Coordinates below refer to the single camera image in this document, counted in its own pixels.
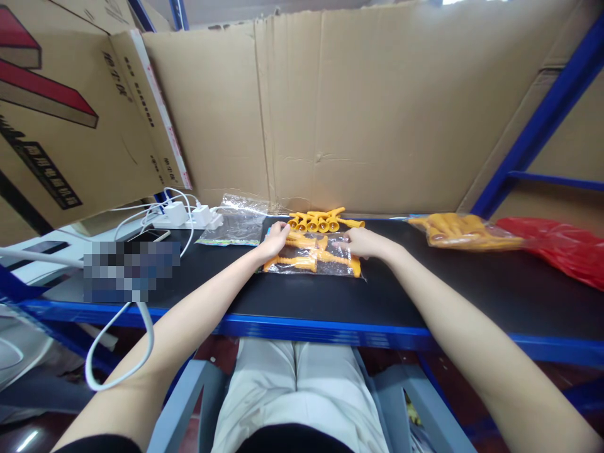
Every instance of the plastic bag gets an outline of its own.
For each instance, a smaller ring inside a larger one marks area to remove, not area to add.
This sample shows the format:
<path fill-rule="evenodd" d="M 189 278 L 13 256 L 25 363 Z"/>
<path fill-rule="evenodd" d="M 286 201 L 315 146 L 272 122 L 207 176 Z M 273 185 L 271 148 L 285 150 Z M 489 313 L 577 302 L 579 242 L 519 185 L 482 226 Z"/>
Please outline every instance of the plastic bag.
<path fill-rule="evenodd" d="M 361 262 L 350 254 L 343 233 L 301 233 L 291 231 L 279 255 L 264 265 L 264 272 L 276 274 L 318 274 L 360 278 Z"/>
<path fill-rule="evenodd" d="M 440 249 L 494 251 L 525 246 L 522 238 L 472 214 L 413 216 L 407 222 L 426 233 L 431 247 Z"/>
<path fill-rule="evenodd" d="M 528 251 L 563 273 L 604 291 L 604 239 L 554 220 L 508 217 L 499 227 L 527 240 Z"/>
<path fill-rule="evenodd" d="M 260 244 L 262 222 L 269 210 L 267 200 L 225 194 L 217 211 L 223 215 L 223 224 L 215 230 L 204 231 L 197 243 L 205 245 Z"/>

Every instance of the human arm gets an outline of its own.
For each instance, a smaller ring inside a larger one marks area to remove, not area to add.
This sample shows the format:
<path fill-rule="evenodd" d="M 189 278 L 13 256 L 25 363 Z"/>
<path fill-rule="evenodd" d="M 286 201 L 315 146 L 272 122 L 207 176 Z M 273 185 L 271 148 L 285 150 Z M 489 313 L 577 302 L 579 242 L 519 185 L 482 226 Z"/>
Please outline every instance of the human arm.
<path fill-rule="evenodd" d="M 171 308 L 154 325 L 155 343 L 146 363 L 121 384 L 99 392 L 53 450 L 97 434 L 118 434 L 147 450 L 165 394 L 184 361 L 212 333 L 250 276 L 285 245 L 289 225 L 275 223 L 266 240 Z M 147 348 L 147 335 L 131 349 L 107 383 L 132 369 Z"/>
<path fill-rule="evenodd" d="M 600 436 L 484 313 L 397 243 L 364 228 L 353 228 L 347 236 L 351 253 L 387 263 L 511 451 L 601 451 Z"/>

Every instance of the person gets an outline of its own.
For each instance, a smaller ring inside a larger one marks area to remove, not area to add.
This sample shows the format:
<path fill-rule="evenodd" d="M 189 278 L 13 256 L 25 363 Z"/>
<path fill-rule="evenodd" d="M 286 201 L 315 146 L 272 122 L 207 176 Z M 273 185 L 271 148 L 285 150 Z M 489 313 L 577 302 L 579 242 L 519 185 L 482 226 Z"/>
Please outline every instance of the person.
<path fill-rule="evenodd" d="M 121 384 L 95 394 L 53 451 L 145 451 L 176 372 L 249 277 L 283 248 L 288 233 L 288 225 L 275 223 L 258 247 L 166 313 L 154 326 L 148 361 Z M 397 243 L 365 228 L 345 236 L 352 254 L 381 259 L 390 267 L 512 452 L 601 451 L 600 436 L 485 314 Z M 107 382 L 138 363 L 146 346 L 143 337 Z M 213 452 L 310 449 L 388 451 L 351 348 L 241 339 Z"/>

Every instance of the white power strip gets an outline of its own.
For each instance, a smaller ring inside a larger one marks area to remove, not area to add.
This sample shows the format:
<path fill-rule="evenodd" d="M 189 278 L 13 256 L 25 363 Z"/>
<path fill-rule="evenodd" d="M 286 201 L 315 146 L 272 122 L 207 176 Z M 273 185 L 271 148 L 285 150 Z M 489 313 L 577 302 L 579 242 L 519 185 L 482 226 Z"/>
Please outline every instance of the white power strip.
<path fill-rule="evenodd" d="M 168 218 L 168 216 L 164 214 L 164 215 L 158 216 L 153 221 L 153 227 L 154 228 L 165 228 L 167 230 L 190 230 L 191 229 L 191 220 L 187 220 L 182 225 L 174 226 L 170 222 L 170 219 Z M 193 229 L 194 230 L 204 230 L 205 228 L 201 228 L 201 226 L 198 226 L 197 222 L 195 222 L 195 219 L 193 219 Z"/>
<path fill-rule="evenodd" d="M 194 230 L 210 230 L 215 229 L 222 225 L 223 218 L 222 214 L 214 215 L 212 221 L 205 224 L 199 225 L 195 219 L 193 219 L 193 229 Z M 172 222 L 170 222 L 170 218 L 167 215 L 160 215 L 156 217 L 153 221 L 154 228 L 165 228 L 167 230 L 190 230 L 191 229 L 191 220 L 187 220 L 185 223 L 179 226 L 174 226 Z"/>

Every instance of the white pants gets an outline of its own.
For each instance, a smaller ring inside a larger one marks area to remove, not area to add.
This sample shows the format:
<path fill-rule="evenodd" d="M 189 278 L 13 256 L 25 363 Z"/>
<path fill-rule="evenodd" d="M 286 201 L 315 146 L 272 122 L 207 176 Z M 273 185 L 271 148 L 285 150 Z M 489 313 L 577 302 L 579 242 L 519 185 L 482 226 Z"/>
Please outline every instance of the white pants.
<path fill-rule="evenodd" d="M 388 453 L 349 346 L 241 338 L 212 453 L 234 453 L 258 429 L 283 423 L 319 430 L 355 453 Z"/>

